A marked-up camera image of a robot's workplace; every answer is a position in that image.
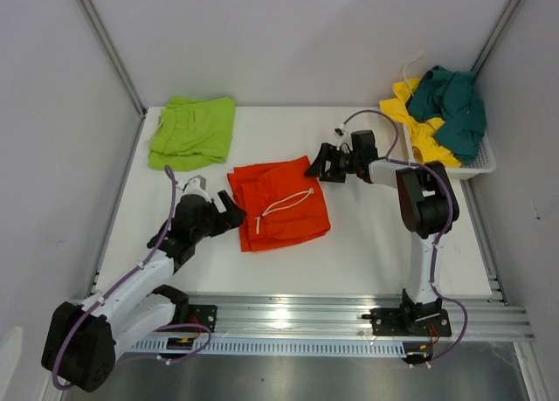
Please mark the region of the orange shorts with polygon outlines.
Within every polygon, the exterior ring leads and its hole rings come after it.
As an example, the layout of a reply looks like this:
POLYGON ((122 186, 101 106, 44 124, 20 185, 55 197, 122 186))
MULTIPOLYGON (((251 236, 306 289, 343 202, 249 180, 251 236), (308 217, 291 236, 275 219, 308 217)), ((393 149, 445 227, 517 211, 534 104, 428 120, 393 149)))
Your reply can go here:
POLYGON ((239 228, 242 252, 263 252, 326 235, 331 224, 318 180, 305 176, 307 156, 236 167, 227 175, 246 218, 239 228))

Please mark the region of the lime green shorts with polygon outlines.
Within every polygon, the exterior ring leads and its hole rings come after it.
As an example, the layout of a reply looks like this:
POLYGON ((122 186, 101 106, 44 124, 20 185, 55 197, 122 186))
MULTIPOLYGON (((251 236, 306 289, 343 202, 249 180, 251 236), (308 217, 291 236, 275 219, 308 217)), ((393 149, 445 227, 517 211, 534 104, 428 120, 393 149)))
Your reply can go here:
POLYGON ((193 171, 227 161, 236 103, 230 97, 193 100, 173 96, 149 139, 148 167, 193 171))

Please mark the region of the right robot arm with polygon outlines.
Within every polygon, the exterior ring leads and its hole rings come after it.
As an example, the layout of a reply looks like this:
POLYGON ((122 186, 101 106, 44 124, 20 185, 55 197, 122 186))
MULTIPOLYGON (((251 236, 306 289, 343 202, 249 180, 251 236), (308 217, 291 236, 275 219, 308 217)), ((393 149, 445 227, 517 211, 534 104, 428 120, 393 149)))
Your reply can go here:
POLYGON ((411 234, 411 267, 398 321, 405 332, 418 334, 442 309, 437 263, 444 236, 459 217, 445 165, 381 157, 373 132, 360 130, 350 135, 349 145, 322 143, 305 172, 307 177, 331 183, 344 183, 348 174, 397 191, 401 219, 411 234))

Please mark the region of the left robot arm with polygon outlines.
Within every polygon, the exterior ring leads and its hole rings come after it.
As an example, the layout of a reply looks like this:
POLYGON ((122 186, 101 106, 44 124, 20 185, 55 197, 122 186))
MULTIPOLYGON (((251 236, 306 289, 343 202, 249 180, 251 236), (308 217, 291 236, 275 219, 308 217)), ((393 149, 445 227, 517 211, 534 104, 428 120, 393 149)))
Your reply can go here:
POLYGON ((160 328, 187 328, 189 296, 167 285, 167 279, 194 256, 203 239, 239 228, 246 217, 226 191, 217 195, 223 211, 203 190, 172 197, 174 208, 131 271, 108 289, 54 310, 41 364, 58 389, 96 391, 130 346, 160 328))

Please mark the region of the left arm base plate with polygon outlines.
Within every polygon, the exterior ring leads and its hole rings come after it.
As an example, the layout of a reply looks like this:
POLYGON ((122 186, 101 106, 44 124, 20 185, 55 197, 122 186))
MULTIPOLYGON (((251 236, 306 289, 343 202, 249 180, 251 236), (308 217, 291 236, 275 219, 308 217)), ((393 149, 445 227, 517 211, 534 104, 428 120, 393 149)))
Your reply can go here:
POLYGON ((189 322, 202 324, 214 332, 217 323, 217 306, 190 304, 187 319, 189 322))

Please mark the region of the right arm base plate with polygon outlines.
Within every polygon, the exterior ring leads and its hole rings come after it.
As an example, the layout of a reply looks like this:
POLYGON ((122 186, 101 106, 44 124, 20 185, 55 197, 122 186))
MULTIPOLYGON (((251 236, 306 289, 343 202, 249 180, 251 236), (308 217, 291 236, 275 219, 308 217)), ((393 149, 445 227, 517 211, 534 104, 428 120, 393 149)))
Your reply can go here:
POLYGON ((448 313, 443 308, 434 308, 423 314, 421 309, 373 308, 361 318, 371 324, 373 335, 393 337, 428 337, 432 331, 450 337, 452 327, 448 313))

